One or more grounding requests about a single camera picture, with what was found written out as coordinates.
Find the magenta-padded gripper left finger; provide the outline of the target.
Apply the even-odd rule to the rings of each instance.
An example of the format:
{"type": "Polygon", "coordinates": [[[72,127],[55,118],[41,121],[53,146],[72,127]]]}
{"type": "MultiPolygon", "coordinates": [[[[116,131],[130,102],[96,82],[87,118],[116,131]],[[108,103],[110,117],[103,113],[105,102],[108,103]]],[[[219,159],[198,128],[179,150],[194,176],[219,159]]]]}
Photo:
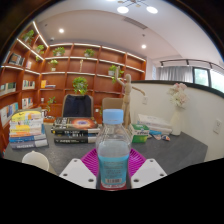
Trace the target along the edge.
{"type": "Polygon", "coordinates": [[[60,174],[60,177],[78,186],[95,189],[99,166],[95,149],[90,150],[81,159],[73,158],[60,174]]]}

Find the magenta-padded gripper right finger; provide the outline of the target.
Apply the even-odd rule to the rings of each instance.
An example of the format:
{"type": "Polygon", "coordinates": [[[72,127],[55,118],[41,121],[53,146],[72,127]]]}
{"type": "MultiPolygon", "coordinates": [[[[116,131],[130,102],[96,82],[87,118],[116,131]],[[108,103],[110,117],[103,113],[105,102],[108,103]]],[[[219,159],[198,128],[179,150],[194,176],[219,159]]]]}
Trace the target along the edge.
{"type": "Polygon", "coordinates": [[[155,159],[146,159],[135,149],[130,151],[128,173],[132,189],[141,188],[166,176],[155,159]]]}

